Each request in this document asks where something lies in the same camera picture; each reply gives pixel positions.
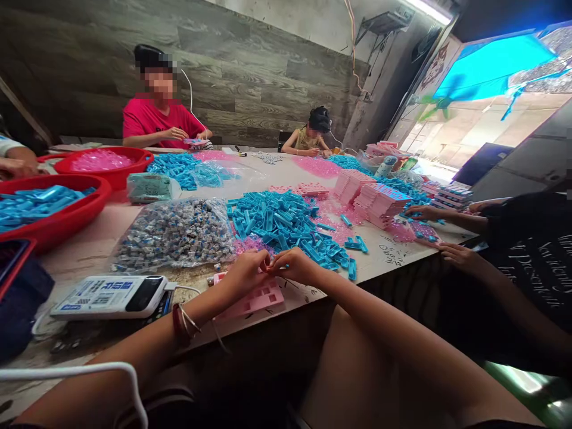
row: red shirt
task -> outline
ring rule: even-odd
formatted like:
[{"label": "red shirt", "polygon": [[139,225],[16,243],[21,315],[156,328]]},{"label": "red shirt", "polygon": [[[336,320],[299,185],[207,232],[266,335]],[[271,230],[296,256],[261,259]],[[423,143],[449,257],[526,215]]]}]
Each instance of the red shirt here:
[{"label": "red shirt", "polygon": [[[169,115],[165,116],[149,98],[133,98],[123,109],[123,138],[148,135],[177,127],[185,131],[189,138],[205,130],[203,124],[189,112],[180,100],[171,100]],[[188,149],[189,145],[178,140],[163,140],[158,147]]]}]

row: yellow top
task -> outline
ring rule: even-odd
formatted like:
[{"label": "yellow top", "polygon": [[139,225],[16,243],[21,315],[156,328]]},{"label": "yellow top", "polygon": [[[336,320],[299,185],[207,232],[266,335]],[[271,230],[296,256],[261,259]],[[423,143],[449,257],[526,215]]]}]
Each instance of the yellow top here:
[{"label": "yellow top", "polygon": [[294,149],[299,150],[308,150],[317,147],[318,149],[323,149],[321,143],[324,141],[322,136],[318,136],[316,138],[310,138],[308,134],[306,134],[307,128],[298,128],[298,140],[294,145]]}]

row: red plastic bowl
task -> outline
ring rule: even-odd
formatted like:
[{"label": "red plastic bowl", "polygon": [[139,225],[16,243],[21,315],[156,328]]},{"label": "red plastic bowl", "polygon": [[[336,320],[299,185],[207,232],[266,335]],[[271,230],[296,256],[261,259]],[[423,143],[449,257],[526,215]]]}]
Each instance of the red plastic bowl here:
[{"label": "red plastic bowl", "polygon": [[[134,161],[134,164],[128,167],[122,167],[115,170],[102,170],[95,172],[79,172],[72,169],[72,163],[74,160],[78,159],[84,153],[89,153],[100,149],[109,150],[111,152],[115,152],[118,155],[124,155],[126,157],[129,157]],[[154,160],[153,154],[149,151],[139,148],[131,148],[123,146],[94,148],[79,152],[47,155],[45,157],[38,158],[38,160],[40,162],[43,162],[47,159],[52,159],[52,158],[64,158],[56,165],[54,165],[54,169],[59,174],[99,176],[101,178],[107,179],[114,191],[120,191],[121,189],[125,189],[127,187],[127,177],[131,173],[144,173],[147,170],[147,166],[151,164]]]},{"label": "red plastic bowl", "polygon": [[36,240],[38,242],[36,253],[44,253],[91,223],[103,210],[111,195],[111,186],[105,179],[88,175],[38,176],[0,182],[0,194],[13,194],[27,189],[45,189],[54,185],[66,186],[75,191],[94,187],[95,192],[46,219],[0,234],[0,241],[22,238]]}]

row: leg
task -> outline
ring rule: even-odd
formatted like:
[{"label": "leg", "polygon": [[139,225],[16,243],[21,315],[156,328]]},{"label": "leg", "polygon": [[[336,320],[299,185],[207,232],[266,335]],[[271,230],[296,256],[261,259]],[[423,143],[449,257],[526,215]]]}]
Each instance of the leg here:
[{"label": "leg", "polygon": [[397,426],[397,371],[336,307],[300,415],[312,429]]}]

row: table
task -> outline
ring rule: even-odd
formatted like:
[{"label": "table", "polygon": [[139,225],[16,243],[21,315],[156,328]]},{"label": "table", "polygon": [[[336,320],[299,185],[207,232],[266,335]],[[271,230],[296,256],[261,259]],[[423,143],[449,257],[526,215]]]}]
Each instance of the table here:
[{"label": "table", "polygon": [[[266,164],[261,159],[252,156],[252,153],[249,153],[247,157],[237,156],[233,161],[224,161],[226,167],[240,170],[242,176],[240,183],[225,182],[225,187],[222,189],[200,188],[193,192],[185,191],[181,197],[196,195],[237,198],[243,192],[263,191],[269,185],[297,185],[301,182],[320,182],[330,188],[334,186],[336,178],[317,178],[299,168],[292,161],[295,156],[281,155],[283,161],[276,164]],[[40,308],[39,313],[62,301],[82,278],[108,272],[108,256],[140,209],[141,207],[130,206],[128,202],[125,202],[125,196],[123,199],[121,195],[116,196],[113,201],[106,205],[91,225],[59,248],[42,256],[41,262],[55,279],[56,285],[48,301]],[[417,243],[396,243],[388,233],[368,222],[354,226],[353,229],[356,235],[360,235],[364,239],[369,248],[369,254],[350,251],[357,262],[357,282],[378,277],[397,269],[399,266],[411,264],[436,252],[433,248]],[[443,240],[451,243],[461,243],[475,236],[454,225],[441,226],[435,224],[435,229],[438,230]],[[166,269],[160,273],[165,274],[170,281],[176,281],[181,285],[192,286],[204,291],[207,288],[206,279],[212,276],[215,271],[212,265],[204,265],[195,269]],[[340,274],[347,277],[345,270],[340,270]],[[278,281],[281,285],[284,284],[283,280],[279,279]],[[219,334],[224,337],[325,297],[321,291],[305,285],[285,287],[282,289],[282,293],[285,298],[282,304],[274,306],[270,310],[256,312],[248,318],[226,321],[218,325]],[[193,294],[192,291],[178,290],[175,301],[191,299]],[[192,347],[198,347],[215,339],[211,325],[207,324],[203,333],[195,338]],[[33,341],[22,355],[5,365],[4,368],[82,365],[95,355],[95,353],[88,353],[69,359],[60,356],[58,361],[54,362],[49,354],[50,348],[50,341],[40,343]],[[0,415],[0,419],[5,420],[18,415],[57,382],[57,380],[53,380],[0,384],[0,405],[9,399],[14,401],[10,410]]]}]

